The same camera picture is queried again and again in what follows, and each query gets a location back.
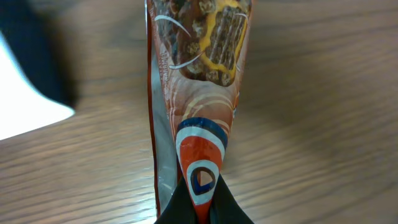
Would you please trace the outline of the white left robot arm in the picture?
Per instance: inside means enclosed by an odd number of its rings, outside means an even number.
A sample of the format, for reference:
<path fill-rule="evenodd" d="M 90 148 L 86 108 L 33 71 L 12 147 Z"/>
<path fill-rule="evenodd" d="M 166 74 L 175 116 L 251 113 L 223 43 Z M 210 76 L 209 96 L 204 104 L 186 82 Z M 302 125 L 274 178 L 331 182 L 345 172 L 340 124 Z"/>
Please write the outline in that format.
<path fill-rule="evenodd" d="M 1 139 L 75 114 L 59 51 L 29 1 L 1 1 Z"/>

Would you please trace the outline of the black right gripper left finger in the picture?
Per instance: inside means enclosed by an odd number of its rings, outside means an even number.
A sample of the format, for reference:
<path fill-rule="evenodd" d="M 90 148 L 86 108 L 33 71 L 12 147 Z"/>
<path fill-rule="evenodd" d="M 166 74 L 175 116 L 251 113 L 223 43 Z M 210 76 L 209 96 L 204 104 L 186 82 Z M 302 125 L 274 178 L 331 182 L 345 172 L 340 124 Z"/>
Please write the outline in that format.
<path fill-rule="evenodd" d="M 197 224 L 197 215 L 190 194 L 182 177 L 166 209 L 155 224 Z"/>

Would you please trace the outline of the red snack wrapper packet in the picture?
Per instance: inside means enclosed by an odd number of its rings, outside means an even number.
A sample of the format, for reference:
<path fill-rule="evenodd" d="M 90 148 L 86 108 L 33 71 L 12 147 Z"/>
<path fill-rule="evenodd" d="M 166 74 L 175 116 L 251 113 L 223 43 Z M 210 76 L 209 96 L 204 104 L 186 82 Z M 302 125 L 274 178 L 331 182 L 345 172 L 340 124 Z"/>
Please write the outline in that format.
<path fill-rule="evenodd" d="M 157 219 L 183 177 L 198 223 L 209 224 L 239 101 L 253 2 L 147 0 L 145 7 Z"/>

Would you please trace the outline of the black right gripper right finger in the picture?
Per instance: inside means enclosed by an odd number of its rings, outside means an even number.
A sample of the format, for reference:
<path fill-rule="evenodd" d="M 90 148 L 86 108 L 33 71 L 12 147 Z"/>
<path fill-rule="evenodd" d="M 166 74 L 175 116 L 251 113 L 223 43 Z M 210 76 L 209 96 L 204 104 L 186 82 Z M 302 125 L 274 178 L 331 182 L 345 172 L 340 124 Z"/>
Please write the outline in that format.
<path fill-rule="evenodd" d="M 211 203 L 210 224 L 254 224 L 235 201 L 221 175 Z"/>

